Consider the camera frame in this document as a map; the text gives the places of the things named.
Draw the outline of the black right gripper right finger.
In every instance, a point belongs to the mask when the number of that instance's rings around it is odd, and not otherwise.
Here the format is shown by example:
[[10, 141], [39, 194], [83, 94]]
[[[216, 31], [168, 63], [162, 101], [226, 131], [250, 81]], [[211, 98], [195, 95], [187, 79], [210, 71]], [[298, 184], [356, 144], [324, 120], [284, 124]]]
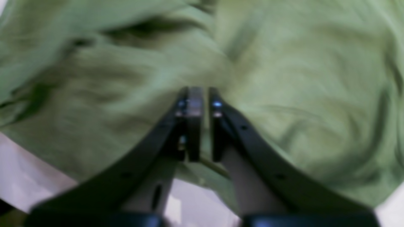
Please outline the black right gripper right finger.
[[248, 119], [208, 90], [213, 160], [227, 169], [241, 227], [379, 227], [372, 209], [303, 174]]

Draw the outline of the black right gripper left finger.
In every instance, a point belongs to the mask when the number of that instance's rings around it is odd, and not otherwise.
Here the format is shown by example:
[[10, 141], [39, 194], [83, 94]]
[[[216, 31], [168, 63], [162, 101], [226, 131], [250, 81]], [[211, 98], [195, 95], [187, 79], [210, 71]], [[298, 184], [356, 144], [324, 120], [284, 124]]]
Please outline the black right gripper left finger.
[[169, 227], [163, 213], [176, 167], [198, 161], [204, 98], [184, 87], [131, 151], [87, 182], [37, 205], [25, 227]]

